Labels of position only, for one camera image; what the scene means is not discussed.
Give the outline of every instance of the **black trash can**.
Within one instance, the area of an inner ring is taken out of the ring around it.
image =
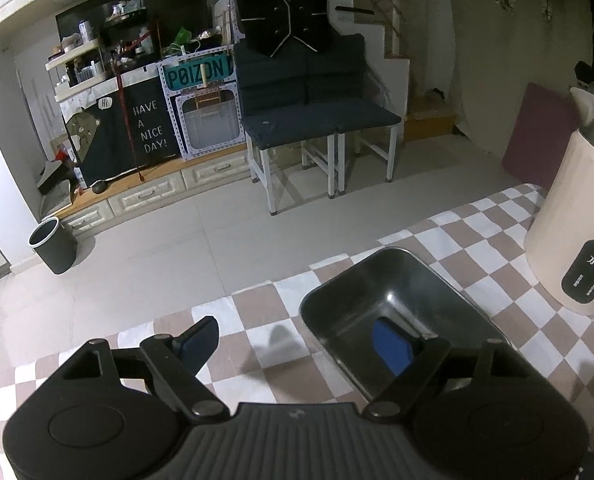
[[[77,240],[66,231],[56,216],[46,218],[28,240],[44,263],[55,274],[66,272],[77,257]]]

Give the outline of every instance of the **wooden step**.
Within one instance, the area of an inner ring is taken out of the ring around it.
[[[457,120],[452,107],[429,97],[414,97],[408,105],[405,140],[429,139],[448,135]]]

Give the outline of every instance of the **drawer handle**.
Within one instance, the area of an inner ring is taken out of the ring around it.
[[[148,191],[144,191],[143,193],[139,193],[139,194],[137,195],[137,198],[138,198],[139,200],[143,200],[144,198],[147,198],[147,197],[149,197],[149,196],[152,196],[152,195],[154,195],[154,193],[155,193],[155,190],[154,190],[154,189],[149,189]]]

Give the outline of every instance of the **metal shelf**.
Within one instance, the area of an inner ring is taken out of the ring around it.
[[[91,77],[90,79],[86,79],[83,83],[79,83],[78,85],[71,86],[67,90],[64,90],[63,92],[56,94],[55,101],[58,103],[61,103],[62,101],[65,101],[69,97],[72,97],[73,95],[76,95],[79,92],[83,92],[84,90],[88,90],[89,88],[92,88],[94,85],[103,83],[106,79],[107,79],[107,77],[106,77],[105,73],[96,75],[94,77]]]
[[[72,50],[67,51],[63,56],[59,56],[52,61],[46,63],[46,70],[52,70],[53,68],[58,67],[61,64],[67,63],[75,59],[75,57],[79,57],[82,54],[90,52],[99,48],[99,40],[91,40],[85,42],[83,45],[79,45],[78,47],[73,48]]]

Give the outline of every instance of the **white drawer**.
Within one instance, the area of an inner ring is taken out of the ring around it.
[[[248,170],[246,152],[231,153],[181,170],[188,188],[203,186]]]
[[[112,220],[114,215],[107,200],[98,202],[90,207],[82,209],[74,215],[68,216],[62,220],[72,229],[72,233],[77,236],[88,229],[92,229],[99,224]]]
[[[156,180],[141,184],[138,187],[133,187],[123,193],[111,196],[108,202],[115,216],[119,216],[168,196],[184,192],[184,190],[186,190],[186,186],[184,186],[181,173],[175,171]]]

